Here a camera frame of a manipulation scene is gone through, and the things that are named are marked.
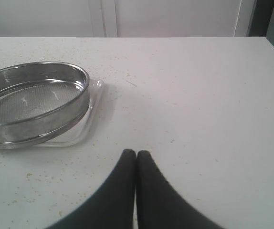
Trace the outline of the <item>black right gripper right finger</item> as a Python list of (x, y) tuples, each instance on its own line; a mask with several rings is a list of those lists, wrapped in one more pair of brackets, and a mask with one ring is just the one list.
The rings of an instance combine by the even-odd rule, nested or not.
[(151, 154), (137, 154), (137, 221), (140, 229), (217, 229), (165, 179)]

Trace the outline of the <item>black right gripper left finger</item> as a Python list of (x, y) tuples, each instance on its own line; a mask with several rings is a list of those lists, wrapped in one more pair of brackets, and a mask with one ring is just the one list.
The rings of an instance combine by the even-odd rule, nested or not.
[(100, 188), (51, 229), (132, 229), (135, 204), (136, 153), (123, 150)]

